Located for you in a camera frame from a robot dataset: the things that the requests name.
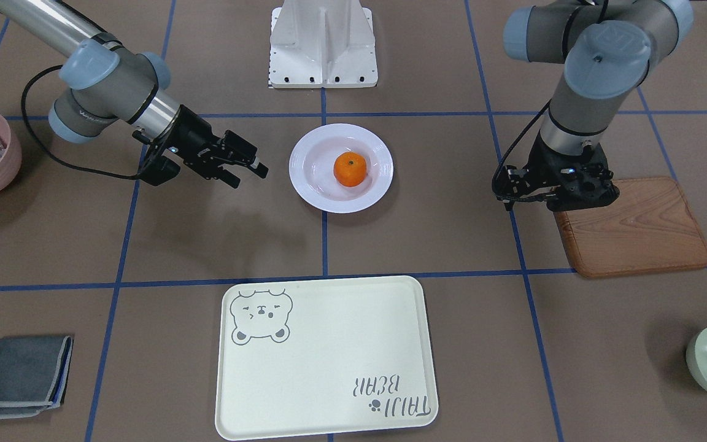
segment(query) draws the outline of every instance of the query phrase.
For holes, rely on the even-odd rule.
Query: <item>robotic arm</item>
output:
[[[563,63],[528,162],[499,168],[493,191],[506,209],[546,201],[553,212],[611,204],[619,190],[598,141],[620,105],[691,29],[688,0],[558,0],[513,12],[508,56]],[[529,196],[539,188],[547,193]]]
[[[150,146],[140,172],[148,184],[179,173],[179,165],[163,156],[166,149],[205,179],[234,188],[241,180],[223,165],[244,166],[266,178],[269,169],[259,163],[258,148],[232,131],[216,137],[206,121],[166,94],[171,74],[157,54],[129,52],[61,0],[0,0],[0,13],[68,57],[59,77],[69,88],[48,113],[59,137],[89,142],[124,120],[136,129],[133,137]]]

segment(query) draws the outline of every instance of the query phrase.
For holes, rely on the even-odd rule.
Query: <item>wooden tray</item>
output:
[[[584,277],[685,271],[707,266],[707,243],[670,177],[614,180],[607,207],[556,212],[566,257]]]

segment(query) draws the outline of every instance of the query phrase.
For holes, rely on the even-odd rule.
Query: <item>white tray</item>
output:
[[[228,440],[428,425],[438,393],[422,286],[409,276],[234,285],[222,298],[215,408]]]

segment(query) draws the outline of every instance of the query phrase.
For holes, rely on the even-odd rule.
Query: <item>mandarin orange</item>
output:
[[[356,187],[367,177],[367,161],[355,152],[345,152],[334,161],[334,178],[345,187]]]

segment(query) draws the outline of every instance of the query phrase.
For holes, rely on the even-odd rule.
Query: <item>folded towel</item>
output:
[[[61,405],[71,353],[70,336],[0,339],[0,419]]]

